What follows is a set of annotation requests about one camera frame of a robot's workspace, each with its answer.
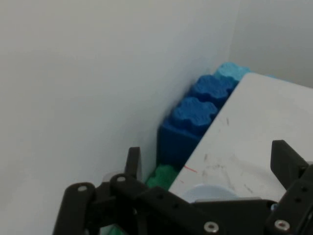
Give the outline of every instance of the blue foam block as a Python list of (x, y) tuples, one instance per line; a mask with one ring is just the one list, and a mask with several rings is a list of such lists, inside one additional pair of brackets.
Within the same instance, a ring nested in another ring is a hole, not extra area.
[(158, 162), (180, 170), (218, 111), (249, 68), (224, 63), (214, 76), (205, 75), (165, 119), (158, 133)]
[(237, 84), (238, 81), (232, 77), (218, 79), (212, 75), (204, 75), (190, 89), (189, 95), (202, 102), (212, 102), (221, 108)]
[(184, 98), (160, 127), (158, 162), (181, 169), (217, 113), (211, 102)]
[(251, 72), (248, 67), (241, 67), (232, 62), (226, 62), (219, 66), (219, 68), (214, 73), (214, 76), (218, 79), (230, 77), (240, 82), (240, 80), (248, 72)]

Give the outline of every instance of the scuff mark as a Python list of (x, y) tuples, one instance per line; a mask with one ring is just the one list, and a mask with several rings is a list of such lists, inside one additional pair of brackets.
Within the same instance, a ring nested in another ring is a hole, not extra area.
[(216, 170), (216, 169), (224, 169), (226, 168), (226, 166), (221, 165), (221, 164), (215, 164), (215, 165), (208, 165), (206, 168)]
[(202, 171), (202, 183), (207, 184), (207, 172), (205, 170)]
[(233, 191), (236, 191), (236, 190), (235, 190), (235, 187), (233, 186), (233, 184), (232, 184), (231, 181), (230, 181), (230, 177), (229, 177), (227, 171), (226, 171), (226, 170), (223, 170), (222, 172), (223, 172), (224, 176), (226, 177), (228, 187), (230, 187)]
[(223, 126), (225, 126), (224, 121), (223, 121), (222, 118), (218, 117), (218, 121), (220, 121), (220, 123), (221, 123)]
[(231, 159), (233, 159), (235, 161), (240, 161), (239, 158), (237, 157), (237, 155), (234, 153), (231, 155)]
[(244, 186), (251, 194), (253, 194), (253, 191), (246, 184), (244, 184)]

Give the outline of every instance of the dark blue foam block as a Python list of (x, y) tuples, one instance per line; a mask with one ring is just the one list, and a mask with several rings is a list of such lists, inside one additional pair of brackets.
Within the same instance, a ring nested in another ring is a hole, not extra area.
[(212, 102), (221, 108), (235, 89), (238, 81), (231, 77), (217, 79), (212, 75), (204, 75), (190, 89), (190, 96), (198, 98), (202, 102)]
[(181, 169), (217, 113), (211, 102), (184, 98), (160, 127), (158, 162)]

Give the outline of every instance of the screw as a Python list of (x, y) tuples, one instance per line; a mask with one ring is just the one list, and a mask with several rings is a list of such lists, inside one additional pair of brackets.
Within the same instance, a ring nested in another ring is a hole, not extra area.
[(208, 233), (215, 234), (219, 231), (219, 225), (215, 222), (209, 221), (204, 224), (204, 230)]
[(77, 190), (78, 190), (79, 192), (83, 192), (83, 191), (87, 190), (87, 187), (86, 187), (85, 185), (81, 185), (81, 186), (78, 187)]
[(120, 177), (117, 178), (118, 182), (123, 182), (125, 180), (126, 180), (126, 178), (124, 176), (120, 176)]
[(290, 224), (285, 220), (278, 219), (275, 221), (274, 225), (275, 228), (281, 231), (288, 231), (290, 229)]

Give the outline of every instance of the white tabletop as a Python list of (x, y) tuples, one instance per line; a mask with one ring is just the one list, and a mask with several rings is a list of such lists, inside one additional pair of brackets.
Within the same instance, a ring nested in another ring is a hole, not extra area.
[(240, 197), (277, 201), (285, 189), (270, 169), (273, 140), (285, 140), (306, 161), (313, 161), (313, 89), (249, 73), (170, 191), (183, 195), (194, 185), (213, 184)]

